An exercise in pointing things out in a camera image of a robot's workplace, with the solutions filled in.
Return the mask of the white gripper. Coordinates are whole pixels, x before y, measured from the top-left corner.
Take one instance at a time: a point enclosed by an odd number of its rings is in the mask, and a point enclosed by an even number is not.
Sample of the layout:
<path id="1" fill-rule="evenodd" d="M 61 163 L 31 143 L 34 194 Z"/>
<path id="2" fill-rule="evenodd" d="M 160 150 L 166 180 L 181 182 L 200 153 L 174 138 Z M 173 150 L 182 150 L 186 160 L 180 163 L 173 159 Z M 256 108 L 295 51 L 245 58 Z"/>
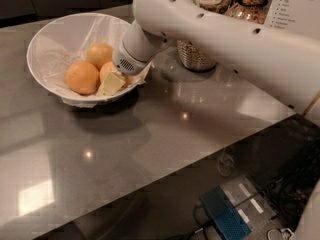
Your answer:
<path id="1" fill-rule="evenodd" d="M 149 64 L 150 55 L 144 45 L 126 45 L 121 42 L 112 55 L 113 64 L 125 75 L 136 76 Z M 125 77 L 108 69 L 101 78 L 97 91 L 99 97 L 115 95 L 126 83 Z"/>

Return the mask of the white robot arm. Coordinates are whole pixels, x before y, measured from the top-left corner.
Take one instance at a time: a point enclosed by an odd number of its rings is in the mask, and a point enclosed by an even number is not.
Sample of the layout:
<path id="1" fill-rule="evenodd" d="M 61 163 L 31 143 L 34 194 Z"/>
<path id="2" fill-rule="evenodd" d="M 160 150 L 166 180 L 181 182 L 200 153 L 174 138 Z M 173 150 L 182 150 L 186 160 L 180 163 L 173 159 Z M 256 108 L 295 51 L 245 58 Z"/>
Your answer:
<path id="1" fill-rule="evenodd" d="M 190 42 L 296 112 L 320 90 L 317 40 L 206 11 L 190 0 L 133 0 L 133 23 L 113 52 L 113 63 L 137 75 L 176 40 Z"/>

